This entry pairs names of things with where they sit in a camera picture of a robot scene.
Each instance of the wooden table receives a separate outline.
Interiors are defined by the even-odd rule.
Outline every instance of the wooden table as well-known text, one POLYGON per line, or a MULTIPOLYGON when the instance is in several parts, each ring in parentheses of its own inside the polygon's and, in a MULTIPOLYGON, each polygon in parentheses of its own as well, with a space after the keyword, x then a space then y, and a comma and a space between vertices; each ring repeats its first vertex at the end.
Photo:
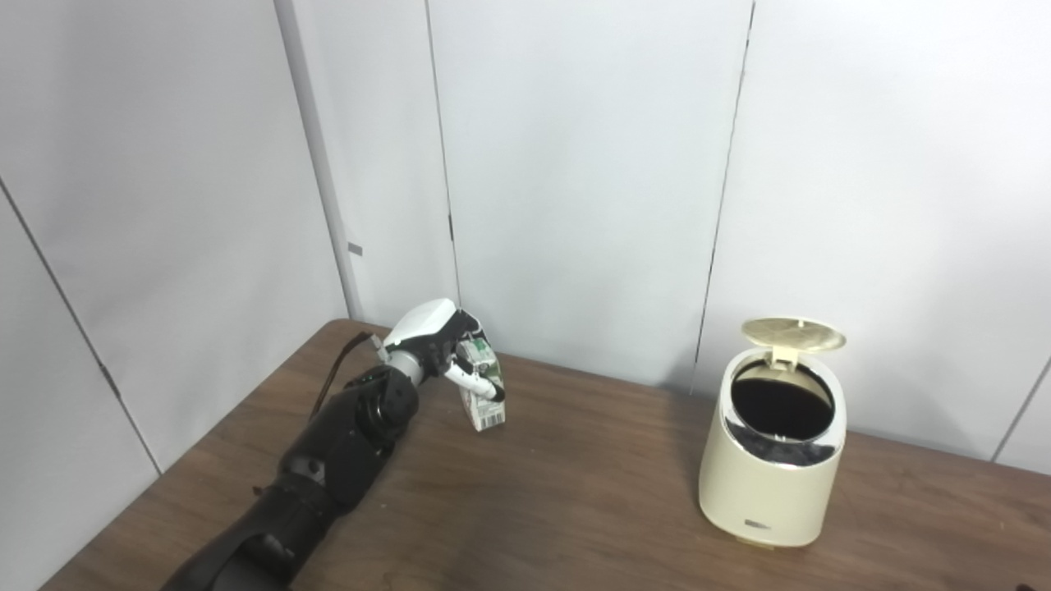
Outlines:
MULTIPOLYGON (((44 589, 159 589, 270 482, 363 327, 325 326, 44 589)), ((373 363, 366 350, 344 380, 373 363)), ((697 506, 708 401, 501 361, 509 422, 475 433, 451 384, 425 384, 401 447, 296 591, 1051 591, 1049 476, 851 433, 822 536, 756 548, 697 506)))

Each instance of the cream trash can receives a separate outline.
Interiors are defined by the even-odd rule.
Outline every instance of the cream trash can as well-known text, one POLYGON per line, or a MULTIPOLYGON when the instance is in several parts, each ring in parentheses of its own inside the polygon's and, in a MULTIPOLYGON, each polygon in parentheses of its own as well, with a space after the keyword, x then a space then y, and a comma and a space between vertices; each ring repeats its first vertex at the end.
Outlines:
POLYGON ((846 339, 795 318, 750 320, 742 330, 759 347, 723 374, 701 460, 701 510, 742 541, 805 546, 821 533, 847 419, 836 375, 800 353, 846 339))

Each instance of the white robotic hand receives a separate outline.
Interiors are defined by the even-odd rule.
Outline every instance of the white robotic hand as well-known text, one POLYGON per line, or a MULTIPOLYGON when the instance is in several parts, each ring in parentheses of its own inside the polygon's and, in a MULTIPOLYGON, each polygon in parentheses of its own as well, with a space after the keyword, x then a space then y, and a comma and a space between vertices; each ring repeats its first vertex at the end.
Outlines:
POLYGON ((502 401, 503 388, 486 379, 470 362, 456 354, 457 345, 481 339, 481 323, 452 300, 420 304, 397 322, 379 347, 379 356, 419 384, 445 375, 457 386, 491 401, 502 401))

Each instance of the wall seam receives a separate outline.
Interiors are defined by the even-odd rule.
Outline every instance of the wall seam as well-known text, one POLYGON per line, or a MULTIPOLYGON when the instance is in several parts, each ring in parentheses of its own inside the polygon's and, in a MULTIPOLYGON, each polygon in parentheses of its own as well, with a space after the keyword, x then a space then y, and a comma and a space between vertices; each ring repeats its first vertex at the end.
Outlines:
POLYGON ((751 2, 748 14, 748 30, 744 37, 744 52, 741 55, 741 74, 737 81, 737 98, 734 99, 734 119, 729 127, 729 141, 726 145, 726 166, 723 168, 722 189, 719 191, 719 208, 716 210, 716 228, 712 237, 712 256, 708 259, 708 276, 704 283, 704 301, 701 304, 701 323, 697 328, 697 347, 694 349, 694 372, 689 380, 689 394, 694 393, 697 383, 697 362, 701 355, 701 337, 704 334, 704 321, 708 314, 708 295, 712 292, 712 272, 716 266, 716 249, 719 246, 719 227, 722 224, 723 203, 726 201, 726 181, 729 178, 730 156, 734 154, 734 136, 737 134, 737 116, 741 108, 741 91, 744 88, 744 70, 748 62, 748 47, 751 45, 751 25, 756 21, 756 0, 751 2))
POLYGON ((37 242, 36 237, 29 229, 29 224, 26 223, 21 209, 19 209, 18 204, 15 203, 15 198, 12 197, 11 190, 7 188, 7 184, 4 183, 2 177, 0 177, 0 190, 3 190, 4 197, 7 199, 7 204, 11 205, 12 210, 15 212, 15 218, 18 219, 19 225, 22 226, 22 231, 24 231, 26 238, 29 239, 29 244, 33 245, 33 249, 36 251, 37 258, 40 259, 40 263, 44 266, 44 270, 47 272, 47 277, 50 279, 51 285, 54 285, 56 291, 59 292, 59 297, 62 299, 62 304, 65 306, 66 311, 69 312, 69 317, 73 318, 74 325, 77 326, 77 331, 80 332, 81 339, 83 339, 84 344, 87 345, 87 350, 91 353, 91 359, 95 360, 95 364, 98 366, 99 372, 102 373, 102 378, 106 381, 110 391, 117 399, 117 404, 119 404, 121 410, 124 411, 124 416, 128 420, 128 424, 131 425, 131 429, 139 439, 139 444, 142 445, 143 450, 146 452, 146 456, 149 458, 149 463, 153 465, 153 470, 157 471, 157 474, 161 475, 163 471, 161 470, 160 464, 157 463, 157 457, 153 456, 153 451, 149 449, 149 445, 146 444, 146 437, 143 436, 142 430, 139 429, 139 424, 136 423, 135 417, 131 416, 131 411, 128 410, 127 405, 124 403, 124 399, 121 396, 121 391, 117 387, 117 383, 114 381, 112 375, 109 373, 109 369, 104 363, 102 363, 102 358, 99 356, 99 351, 95 348, 95 344, 91 343, 91 339, 88 338, 87 331, 84 329, 84 325, 80 322, 80 317, 78 317, 77 312, 74 310, 73 304, 69 302, 69 298, 66 295, 65 290, 62 289, 62 284, 59 283, 58 277, 55 276, 55 271, 51 269, 50 263, 48 263, 47 258, 44 257, 44 252, 41 250, 40 244, 37 242))

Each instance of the trash can lid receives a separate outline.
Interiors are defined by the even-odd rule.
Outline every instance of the trash can lid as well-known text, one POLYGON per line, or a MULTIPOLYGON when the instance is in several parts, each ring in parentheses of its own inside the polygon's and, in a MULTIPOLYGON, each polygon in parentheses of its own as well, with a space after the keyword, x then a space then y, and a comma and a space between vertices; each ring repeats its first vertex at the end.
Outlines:
POLYGON ((784 361, 795 369, 799 352, 830 351, 846 345, 838 330, 813 320, 790 317, 757 318, 745 321, 741 331, 749 341, 772 349, 771 365, 784 361))

